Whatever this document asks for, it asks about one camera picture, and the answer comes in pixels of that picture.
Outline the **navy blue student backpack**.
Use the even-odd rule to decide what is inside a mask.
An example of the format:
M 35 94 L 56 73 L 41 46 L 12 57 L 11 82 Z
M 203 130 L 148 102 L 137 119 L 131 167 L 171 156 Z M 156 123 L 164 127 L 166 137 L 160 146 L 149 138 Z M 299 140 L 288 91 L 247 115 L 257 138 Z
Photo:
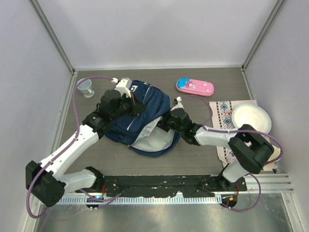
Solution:
M 179 133 L 166 132 L 157 126 L 163 115 L 171 110 L 169 96 L 139 80 L 132 81 L 130 91 L 146 108 L 139 116 L 124 116 L 115 121 L 105 136 L 140 155 L 156 158 L 168 153 L 181 138 Z

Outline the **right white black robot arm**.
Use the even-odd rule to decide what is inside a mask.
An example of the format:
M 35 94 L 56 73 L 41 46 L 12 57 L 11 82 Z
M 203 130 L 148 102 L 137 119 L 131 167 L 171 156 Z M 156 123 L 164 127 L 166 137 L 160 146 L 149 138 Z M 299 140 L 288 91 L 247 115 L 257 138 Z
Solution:
M 266 165 L 274 148 L 252 126 L 244 124 L 239 129 L 216 130 L 192 122 L 183 108 L 175 108 L 163 116 L 159 128 L 180 134 L 190 145 L 213 145 L 229 148 L 236 160 L 227 165 L 218 175 L 218 185 L 224 191 L 231 190 L 246 174 L 258 174 Z

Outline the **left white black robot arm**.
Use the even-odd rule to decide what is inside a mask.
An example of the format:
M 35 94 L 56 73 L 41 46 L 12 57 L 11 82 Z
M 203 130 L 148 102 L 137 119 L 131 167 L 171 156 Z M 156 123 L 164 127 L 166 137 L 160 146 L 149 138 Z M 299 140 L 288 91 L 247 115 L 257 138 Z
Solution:
M 121 94 L 108 90 L 101 97 L 95 111 L 77 124 L 76 133 L 53 154 L 26 166 L 26 188 L 47 207 L 54 206 L 66 193 L 88 189 L 102 190 L 103 174 L 93 167 L 65 175 L 70 165 L 91 145 L 109 132 L 116 120 L 123 116 L 138 116 L 146 108 L 134 93 Z

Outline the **pink cartoon pencil case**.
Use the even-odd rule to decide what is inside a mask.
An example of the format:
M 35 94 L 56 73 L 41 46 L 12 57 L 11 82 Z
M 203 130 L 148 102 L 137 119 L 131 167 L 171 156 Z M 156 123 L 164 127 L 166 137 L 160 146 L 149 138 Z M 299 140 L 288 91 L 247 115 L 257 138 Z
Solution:
M 207 81 L 191 78 L 180 78 L 176 82 L 179 92 L 209 97 L 214 93 L 214 85 Z

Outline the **patterned beige placemat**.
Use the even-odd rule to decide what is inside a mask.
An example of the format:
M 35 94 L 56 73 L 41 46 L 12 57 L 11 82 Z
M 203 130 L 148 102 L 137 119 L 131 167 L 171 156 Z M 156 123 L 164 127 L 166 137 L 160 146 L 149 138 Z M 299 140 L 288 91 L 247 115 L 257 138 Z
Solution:
M 211 101 L 210 107 L 212 109 L 212 124 L 214 128 L 221 129 L 237 129 L 234 127 L 232 122 L 232 111 L 233 109 L 241 104 L 250 103 L 257 105 L 256 100 L 247 100 L 247 101 Z M 230 148 L 219 147 L 217 146 L 218 158 L 222 162 L 223 167 L 234 162 L 236 157 L 234 156 Z M 275 169 L 275 163 L 272 162 L 263 167 L 263 171 L 273 171 Z

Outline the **light blue footed cup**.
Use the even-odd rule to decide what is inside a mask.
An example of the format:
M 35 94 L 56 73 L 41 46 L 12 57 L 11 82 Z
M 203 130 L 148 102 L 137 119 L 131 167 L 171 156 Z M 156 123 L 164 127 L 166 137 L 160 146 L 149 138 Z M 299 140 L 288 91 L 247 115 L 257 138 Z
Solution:
M 77 89 L 86 98 L 91 98 L 94 96 L 95 92 L 93 90 L 92 81 L 90 79 L 82 78 L 77 82 Z

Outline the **white shallow bowl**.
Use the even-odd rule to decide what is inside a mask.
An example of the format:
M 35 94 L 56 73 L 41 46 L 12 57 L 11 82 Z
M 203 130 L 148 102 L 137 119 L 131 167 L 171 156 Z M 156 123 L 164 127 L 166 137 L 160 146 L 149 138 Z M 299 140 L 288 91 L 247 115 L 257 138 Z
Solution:
M 261 107 L 245 103 L 236 106 L 232 111 L 232 122 L 235 128 L 240 128 L 243 124 L 252 126 L 256 131 L 269 133 L 272 121 L 268 113 Z

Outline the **cream yellow mug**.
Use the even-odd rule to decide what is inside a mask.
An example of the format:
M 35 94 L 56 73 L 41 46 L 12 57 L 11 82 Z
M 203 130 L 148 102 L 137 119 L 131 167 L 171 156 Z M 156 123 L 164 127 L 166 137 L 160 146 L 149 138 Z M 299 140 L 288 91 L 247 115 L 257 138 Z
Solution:
M 280 152 L 281 152 L 280 148 L 278 148 L 277 146 L 273 145 L 273 149 L 274 149 L 274 152 L 272 153 L 272 155 L 268 159 L 268 162 L 273 162 L 273 160 L 276 159 L 280 155 Z

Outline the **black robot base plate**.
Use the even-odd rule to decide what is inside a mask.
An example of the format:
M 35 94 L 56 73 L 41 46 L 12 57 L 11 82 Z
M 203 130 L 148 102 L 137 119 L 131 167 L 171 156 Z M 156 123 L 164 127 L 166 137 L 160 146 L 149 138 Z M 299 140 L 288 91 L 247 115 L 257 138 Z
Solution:
M 235 183 L 228 183 L 216 175 L 109 175 L 104 176 L 98 189 L 84 189 L 88 193 L 106 193 L 108 197 L 167 198 L 178 192 L 183 197 L 209 197 L 215 192 L 247 191 L 242 177 Z

